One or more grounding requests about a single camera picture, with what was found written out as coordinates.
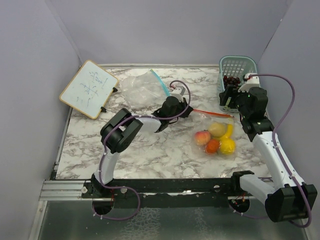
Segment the blue zip clear bag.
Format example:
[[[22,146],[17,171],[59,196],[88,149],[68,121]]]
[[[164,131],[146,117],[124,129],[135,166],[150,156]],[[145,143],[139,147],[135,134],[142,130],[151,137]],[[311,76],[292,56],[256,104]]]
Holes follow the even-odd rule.
[[[132,109],[161,106],[170,92],[161,78],[150,69],[139,76],[128,76],[120,81],[120,89]]]

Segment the orange zip clear bag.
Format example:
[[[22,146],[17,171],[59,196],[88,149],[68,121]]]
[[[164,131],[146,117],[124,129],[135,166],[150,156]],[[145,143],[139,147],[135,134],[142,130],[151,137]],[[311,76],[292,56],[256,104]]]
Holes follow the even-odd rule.
[[[224,158],[224,159],[227,159],[227,158],[231,157],[232,155],[234,155],[236,153],[236,149],[233,154],[226,155],[226,154],[222,154],[220,152],[220,148],[218,149],[218,151],[216,153],[208,154],[205,152],[206,145],[203,145],[203,146],[196,145],[194,136],[195,136],[196,132],[208,131],[208,127],[212,123],[218,122],[218,123],[224,123],[226,125],[227,124],[233,125],[233,133],[232,133],[232,136],[230,139],[234,140],[233,135],[234,135],[234,131],[235,131],[235,121],[236,121],[235,118],[230,114],[223,114],[223,113],[194,109],[192,111],[192,122],[194,123],[194,127],[191,132],[191,150],[193,151],[193,153],[195,153],[196,155],[198,155],[200,157],[209,156],[209,157],[213,157],[213,158],[220,157],[220,158]],[[212,135],[211,135],[211,139],[217,139],[219,141],[221,140],[219,137],[213,137]]]

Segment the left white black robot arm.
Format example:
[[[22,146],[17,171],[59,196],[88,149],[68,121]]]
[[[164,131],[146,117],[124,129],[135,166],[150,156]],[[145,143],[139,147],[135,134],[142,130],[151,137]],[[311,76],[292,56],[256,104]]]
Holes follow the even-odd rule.
[[[187,118],[194,109],[183,97],[180,101],[175,96],[166,98],[161,108],[149,115],[134,115],[122,108],[101,129],[101,142],[104,152],[98,169],[91,177],[91,185],[97,196],[106,197],[113,186],[114,170],[120,153],[126,150],[139,132],[160,133],[172,120]]]

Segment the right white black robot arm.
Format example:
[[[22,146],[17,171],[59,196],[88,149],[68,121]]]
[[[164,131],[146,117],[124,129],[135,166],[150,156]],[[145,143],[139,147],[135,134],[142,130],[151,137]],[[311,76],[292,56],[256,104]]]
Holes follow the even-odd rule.
[[[273,181],[269,185],[250,170],[236,171],[230,179],[230,191],[236,196],[251,194],[264,205],[268,218],[275,223],[310,221],[318,192],[297,174],[283,151],[275,127],[266,115],[267,91],[254,86],[241,92],[229,84],[219,93],[219,100],[220,106],[239,112],[242,129],[264,158]]]

